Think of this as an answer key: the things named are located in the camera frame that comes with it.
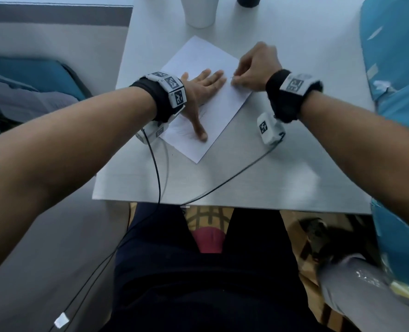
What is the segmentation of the person's left hand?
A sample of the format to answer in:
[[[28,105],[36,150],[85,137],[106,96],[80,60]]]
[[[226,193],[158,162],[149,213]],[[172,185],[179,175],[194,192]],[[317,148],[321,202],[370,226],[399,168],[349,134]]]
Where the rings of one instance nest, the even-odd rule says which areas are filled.
[[[227,78],[224,76],[224,83],[222,81],[223,79],[221,79],[217,86],[205,87],[204,79],[208,77],[209,74],[211,74],[211,70],[207,68],[196,78],[190,80],[190,83],[183,84],[185,87],[187,102],[185,108],[181,111],[181,114],[188,120],[190,120],[192,114],[199,115],[200,107],[207,103],[208,100],[212,99],[226,83]]]

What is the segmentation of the person's right hand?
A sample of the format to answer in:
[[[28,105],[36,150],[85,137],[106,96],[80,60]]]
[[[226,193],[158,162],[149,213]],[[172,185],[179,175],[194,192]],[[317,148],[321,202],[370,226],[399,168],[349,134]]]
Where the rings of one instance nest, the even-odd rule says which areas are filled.
[[[257,91],[255,92],[266,91],[269,79],[282,70],[276,46],[260,41],[243,56],[256,56]]]

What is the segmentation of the white paper sheet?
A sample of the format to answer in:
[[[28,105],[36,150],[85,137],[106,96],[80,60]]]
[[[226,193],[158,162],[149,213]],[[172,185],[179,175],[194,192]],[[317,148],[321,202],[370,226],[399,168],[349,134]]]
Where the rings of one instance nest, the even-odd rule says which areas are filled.
[[[200,121],[208,136],[206,142],[198,140],[192,125],[184,116],[170,122],[167,130],[160,136],[194,163],[202,159],[251,94],[250,90],[231,86],[231,78],[238,64],[237,58],[208,41],[193,36],[161,69],[162,72],[177,77],[187,72],[190,78],[195,78],[207,68],[212,72],[223,70],[224,77],[227,78],[223,88],[199,111]]]

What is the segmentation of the person's right forearm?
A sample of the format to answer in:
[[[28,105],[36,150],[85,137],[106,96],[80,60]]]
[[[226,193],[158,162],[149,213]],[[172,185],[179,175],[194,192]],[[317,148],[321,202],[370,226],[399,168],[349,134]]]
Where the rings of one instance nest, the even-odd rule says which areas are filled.
[[[409,225],[409,129],[311,92],[300,121],[359,188]]]

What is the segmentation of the person's left forearm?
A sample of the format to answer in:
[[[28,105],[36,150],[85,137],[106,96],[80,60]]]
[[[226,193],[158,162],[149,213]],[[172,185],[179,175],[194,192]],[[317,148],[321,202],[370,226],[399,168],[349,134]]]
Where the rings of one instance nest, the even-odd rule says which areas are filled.
[[[156,113],[146,91],[129,87],[0,135],[0,265],[37,217],[85,185]]]

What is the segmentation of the white cup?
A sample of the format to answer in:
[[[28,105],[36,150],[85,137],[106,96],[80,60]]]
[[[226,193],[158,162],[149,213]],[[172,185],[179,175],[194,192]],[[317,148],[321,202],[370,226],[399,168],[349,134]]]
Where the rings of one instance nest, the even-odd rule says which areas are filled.
[[[185,22],[204,29],[214,24],[219,0],[181,0]]]

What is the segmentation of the pink slipper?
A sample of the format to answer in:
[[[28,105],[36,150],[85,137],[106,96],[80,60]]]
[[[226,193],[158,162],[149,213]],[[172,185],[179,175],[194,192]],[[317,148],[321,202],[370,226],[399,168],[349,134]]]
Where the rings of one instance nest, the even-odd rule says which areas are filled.
[[[196,245],[202,254],[221,254],[226,234],[215,227],[203,227],[191,231]]]

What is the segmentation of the blue cushioned chair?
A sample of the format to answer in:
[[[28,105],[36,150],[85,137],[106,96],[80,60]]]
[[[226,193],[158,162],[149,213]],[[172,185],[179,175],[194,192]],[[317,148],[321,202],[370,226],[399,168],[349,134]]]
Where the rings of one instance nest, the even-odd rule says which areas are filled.
[[[0,82],[38,92],[72,95],[79,102],[92,97],[91,91],[69,66],[54,60],[0,56]],[[0,122],[0,133],[19,125]]]

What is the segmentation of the brown patterned rug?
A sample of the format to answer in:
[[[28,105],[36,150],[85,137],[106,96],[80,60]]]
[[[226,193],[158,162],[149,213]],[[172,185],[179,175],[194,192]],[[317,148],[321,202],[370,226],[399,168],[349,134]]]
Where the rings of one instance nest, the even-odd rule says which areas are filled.
[[[212,227],[225,233],[234,211],[232,207],[222,206],[183,206],[182,208],[191,231]],[[371,216],[286,210],[280,211],[280,214],[290,237],[300,279],[307,293],[308,306],[317,321],[335,332],[361,332],[348,318],[333,311],[324,302],[315,275],[316,263],[312,258],[312,251],[301,221],[307,218],[321,218],[330,229],[338,228],[351,232],[352,237],[361,239],[363,248],[373,255],[378,252],[378,248]]]

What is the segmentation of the blue plastic sheet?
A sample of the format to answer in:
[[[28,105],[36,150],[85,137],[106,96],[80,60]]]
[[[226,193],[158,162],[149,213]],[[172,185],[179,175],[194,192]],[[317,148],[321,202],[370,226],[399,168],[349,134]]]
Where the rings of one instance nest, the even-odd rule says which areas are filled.
[[[409,128],[409,0],[365,0],[360,39],[377,114]],[[409,225],[376,200],[371,212],[391,288],[409,299]]]

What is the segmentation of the black caster wheel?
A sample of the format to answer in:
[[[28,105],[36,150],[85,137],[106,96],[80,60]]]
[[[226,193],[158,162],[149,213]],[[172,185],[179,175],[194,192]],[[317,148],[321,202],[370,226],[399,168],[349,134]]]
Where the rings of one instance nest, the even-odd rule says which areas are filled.
[[[307,235],[312,259],[317,263],[328,259],[332,255],[333,241],[323,219],[303,218],[299,220],[299,224]]]

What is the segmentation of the person's black trousers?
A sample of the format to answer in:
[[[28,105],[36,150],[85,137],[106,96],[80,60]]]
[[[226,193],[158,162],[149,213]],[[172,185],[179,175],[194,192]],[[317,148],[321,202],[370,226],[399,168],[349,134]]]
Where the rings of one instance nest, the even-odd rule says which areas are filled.
[[[235,208],[221,253],[202,253],[178,205],[137,204],[98,332],[329,332],[308,305],[278,210]]]

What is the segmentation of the grey cloth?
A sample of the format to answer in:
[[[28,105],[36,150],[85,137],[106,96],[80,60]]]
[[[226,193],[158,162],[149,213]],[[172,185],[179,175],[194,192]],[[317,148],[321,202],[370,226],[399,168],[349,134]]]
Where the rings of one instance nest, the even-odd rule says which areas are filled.
[[[0,82],[0,122],[23,124],[77,102],[72,95],[38,92]]]

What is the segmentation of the grey chair base leg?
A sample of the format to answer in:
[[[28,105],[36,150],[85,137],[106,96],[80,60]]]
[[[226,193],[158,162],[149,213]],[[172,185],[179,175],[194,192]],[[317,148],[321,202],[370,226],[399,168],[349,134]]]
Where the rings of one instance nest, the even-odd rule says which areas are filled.
[[[409,302],[363,256],[321,263],[317,280],[325,302],[361,332],[409,332]]]

